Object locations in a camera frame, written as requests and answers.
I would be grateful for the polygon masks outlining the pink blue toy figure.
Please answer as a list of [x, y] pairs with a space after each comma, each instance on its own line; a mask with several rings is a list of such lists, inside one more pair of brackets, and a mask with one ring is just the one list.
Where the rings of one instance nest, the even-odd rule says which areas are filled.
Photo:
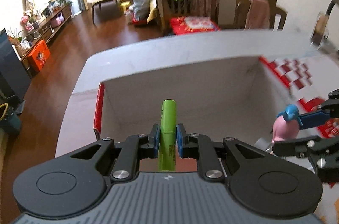
[[302, 125], [298, 107], [295, 105], [286, 106], [276, 116], [272, 126], [272, 144], [296, 138]]

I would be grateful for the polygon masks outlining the green tube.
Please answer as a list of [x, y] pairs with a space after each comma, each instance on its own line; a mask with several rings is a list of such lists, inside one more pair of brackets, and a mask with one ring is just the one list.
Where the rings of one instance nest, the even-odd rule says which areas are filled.
[[176, 167], [176, 102], [167, 99], [162, 103], [158, 170], [172, 172]]

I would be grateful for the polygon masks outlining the clear bottle silver cap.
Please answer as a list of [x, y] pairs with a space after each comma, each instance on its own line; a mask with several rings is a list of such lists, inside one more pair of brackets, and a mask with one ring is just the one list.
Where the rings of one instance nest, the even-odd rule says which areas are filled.
[[272, 139], [273, 139], [272, 137], [270, 138], [261, 137], [254, 143], [254, 146], [267, 153], [274, 154], [272, 150], [274, 142], [272, 141]]

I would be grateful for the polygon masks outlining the white red patterned cloth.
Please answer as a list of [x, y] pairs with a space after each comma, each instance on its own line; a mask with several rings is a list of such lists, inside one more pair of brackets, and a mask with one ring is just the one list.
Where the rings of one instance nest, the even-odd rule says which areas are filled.
[[[285, 85], [301, 113], [314, 111], [338, 88], [338, 61], [329, 55], [300, 59], [260, 61]], [[324, 223], [338, 223], [338, 183], [324, 183], [323, 197], [315, 211]]]

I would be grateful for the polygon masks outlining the red cardboard box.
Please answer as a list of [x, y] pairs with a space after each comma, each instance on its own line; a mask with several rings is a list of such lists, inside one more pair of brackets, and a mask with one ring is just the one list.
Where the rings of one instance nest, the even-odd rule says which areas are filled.
[[271, 141], [276, 115], [293, 103], [291, 91], [256, 56], [177, 65], [102, 81], [94, 115], [97, 137], [115, 142], [147, 134], [164, 100], [177, 104], [188, 133], [213, 141]]

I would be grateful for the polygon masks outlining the glass jar dark contents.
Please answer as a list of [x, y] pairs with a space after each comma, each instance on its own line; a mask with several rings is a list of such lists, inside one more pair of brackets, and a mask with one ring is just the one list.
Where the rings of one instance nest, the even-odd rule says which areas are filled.
[[313, 30], [313, 34], [311, 36], [311, 42], [315, 46], [319, 46], [322, 42], [322, 39], [324, 37], [327, 23], [328, 23], [328, 15], [324, 14], [323, 12], [320, 12], [317, 17], [317, 21]]

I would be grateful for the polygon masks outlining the red printed seat cushion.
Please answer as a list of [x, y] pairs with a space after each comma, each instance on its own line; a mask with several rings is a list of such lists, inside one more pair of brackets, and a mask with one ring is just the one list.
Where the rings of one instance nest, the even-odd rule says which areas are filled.
[[185, 35], [196, 32], [220, 31], [219, 26], [210, 17], [186, 16], [174, 17], [169, 26], [175, 35]]

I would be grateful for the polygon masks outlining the dark green waste bin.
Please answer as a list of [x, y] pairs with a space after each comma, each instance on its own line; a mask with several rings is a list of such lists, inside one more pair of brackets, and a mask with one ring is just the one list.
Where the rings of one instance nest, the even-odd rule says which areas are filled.
[[2, 103], [0, 106], [0, 113], [1, 129], [11, 136], [18, 136], [22, 128], [22, 122], [13, 108], [8, 103]]

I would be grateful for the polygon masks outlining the chair with pink towel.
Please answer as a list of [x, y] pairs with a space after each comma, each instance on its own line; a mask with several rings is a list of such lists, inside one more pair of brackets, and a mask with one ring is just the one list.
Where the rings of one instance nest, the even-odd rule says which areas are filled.
[[273, 30], [276, 16], [280, 18], [277, 30], [281, 31], [287, 19], [287, 12], [283, 8], [270, 6], [268, 0], [239, 2], [234, 15], [234, 28]]

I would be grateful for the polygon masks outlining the black cabinet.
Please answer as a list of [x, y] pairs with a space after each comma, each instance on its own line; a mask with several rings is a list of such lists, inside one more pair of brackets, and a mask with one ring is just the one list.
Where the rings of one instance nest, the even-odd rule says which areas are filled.
[[18, 59], [5, 29], [1, 30], [1, 98], [17, 107], [29, 88], [31, 78]]

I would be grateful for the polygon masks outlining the orange gift box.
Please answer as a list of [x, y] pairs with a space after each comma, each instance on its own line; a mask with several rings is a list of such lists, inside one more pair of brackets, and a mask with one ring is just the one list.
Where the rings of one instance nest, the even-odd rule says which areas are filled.
[[28, 54], [28, 62], [35, 72], [40, 72], [51, 53], [45, 42], [40, 40]]

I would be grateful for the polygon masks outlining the wooden dining chair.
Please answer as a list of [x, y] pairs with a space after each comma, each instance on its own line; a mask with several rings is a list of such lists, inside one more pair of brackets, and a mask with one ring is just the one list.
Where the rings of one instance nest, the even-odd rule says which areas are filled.
[[165, 36], [175, 35], [169, 25], [174, 17], [210, 17], [217, 24], [218, 0], [160, 0], [163, 15], [162, 32]]

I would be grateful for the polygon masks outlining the yellow stool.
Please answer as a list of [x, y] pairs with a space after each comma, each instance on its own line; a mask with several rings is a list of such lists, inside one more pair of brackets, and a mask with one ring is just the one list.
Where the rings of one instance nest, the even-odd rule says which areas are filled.
[[122, 3], [120, 4], [121, 11], [122, 11], [122, 12], [126, 12], [126, 11], [129, 9], [130, 5], [131, 5], [131, 2], [130, 2], [130, 1], [122, 2]]

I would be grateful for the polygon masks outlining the wooden tv console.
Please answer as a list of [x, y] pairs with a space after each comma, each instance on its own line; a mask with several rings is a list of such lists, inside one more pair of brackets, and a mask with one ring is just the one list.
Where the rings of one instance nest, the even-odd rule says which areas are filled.
[[37, 29], [34, 29], [31, 33], [28, 33], [22, 38], [19, 45], [14, 45], [14, 51], [19, 54], [19, 60], [27, 71], [32, 69], [28, 60], [28, 55], [35, 46], [37, 46], [37, 43], [40, 40], [44, 40], [46, 45], [49, 46], [52, 39], [67, 22], [71, 20], [71, 18], [72, 12], [70, 4], [58, 7], [45, 20], [39, 23]]

